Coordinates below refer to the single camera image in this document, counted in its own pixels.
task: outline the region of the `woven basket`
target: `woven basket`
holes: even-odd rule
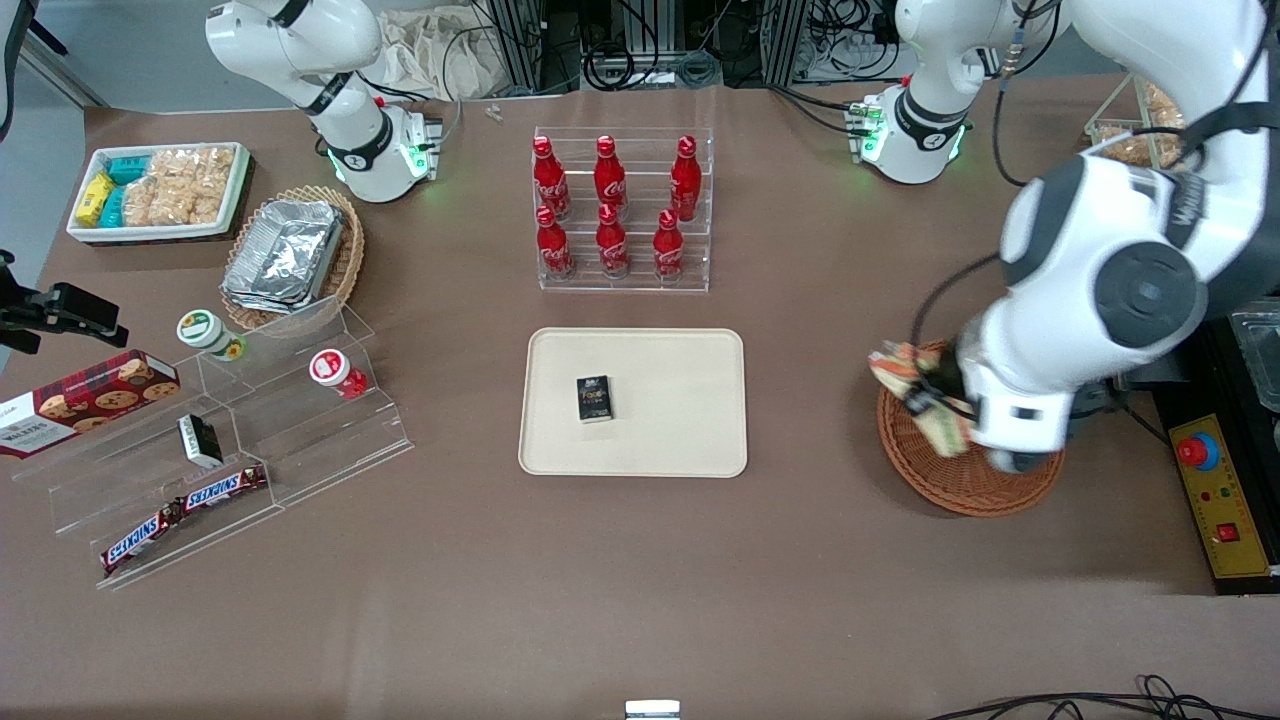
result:
[[[351,299],[351,292],[356,288],[356,278],[360,275],[360,264],[365,260],[365,231],[360,225],[360,218],[356,215],[356,209],[352,208],[351,201],[343,197],[339,192],[328,187],[315,187],[308,184],[306,187],[285,190],[260,205],[257,210],[253,210],[253,214],[244,220],[244,224],[241,225],[241,232],[236,236],[236,245],[232,246],[230,255],[227,258],[227,268],[230,269],[232,263],[236,261],[236,256],[239,255],[241,247],[244,245],[244,236],[248,234],[250,225],[253,224],[253,220],[257,219],[259,213],[266,208],[268,202],[274,200],[297,200],[301,202],[323,200],[342,210],[346,219],[346,223],[342,227],[342,234],[338,238],[342,245],[338,246],[338,252],[333,256],[333,264],[329,265],[329,275],[325,278],[324,287],[320,291],[320,297],[323,299],[337,295],[343,304],[347,302],[347,300]],[[271,320],[278,320],[285,316],[280,313],[268,313],[265,310],[250,310],[248,307],[241,307],[239,305],[232,302],[225,295],[223,295],[223,306],[227,307],[227,314],[230,319],[236,320],[236,324],[246,331],[260,328]],[[339,313],[342,310],[342,304],[334,302],[333,309],[333,313]],[[332,319],[332,313],[319,313],[316,318],[310,318],[306,324],[324,324]],[[291,334],[294,332],[307,332],[306,328],[301,327],[291,327],[289,329]]]
[[[942,342],[922,346],[941,350]],[[956,457],[940,457],[887,388],[876,400],[876,425],[893,468],[929,502],[973,518],[998,518],[1027,510],[1048,495],[1062,474],[1062,452],[1055,452],[1030,473],[1011,475],[993,469],[982,448]]]

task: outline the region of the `red button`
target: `red button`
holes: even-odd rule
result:
[[[1184,465],[1198,468],[1208,461],[1208,446],[1198,437],[1189,437],[1178,443],[1178,459]]]

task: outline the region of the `red switch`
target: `red switch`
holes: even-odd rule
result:
[[[1222,523],[1217,527],[1217,539],[1221,542],[1236,542],[1240,539],[1240,530],[1235,523]]]
[[[1176,452],[1178,460],[1183,465],[1190,465],[1197,470],[1212,470],[1217,468],[1217,442],[1204,433],[1196,433],[1179,442]]]

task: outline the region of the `small black box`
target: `small black box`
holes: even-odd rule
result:
[[[178,434],[182,436],[182,447],[187,451],[187,460],[206,469],[223,464],[223,448],[218,445],[218,433],[198,415],[178,418]]]
[[[577,379],[577,419],[584,423],[613,419],[608,375]]]

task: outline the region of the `aluminum foil container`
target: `aluminum foil container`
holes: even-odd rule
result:
[[[275,200],[255,218],[223,292],[242,307],[289,313],[316,300],[342,234],[328,202]]]

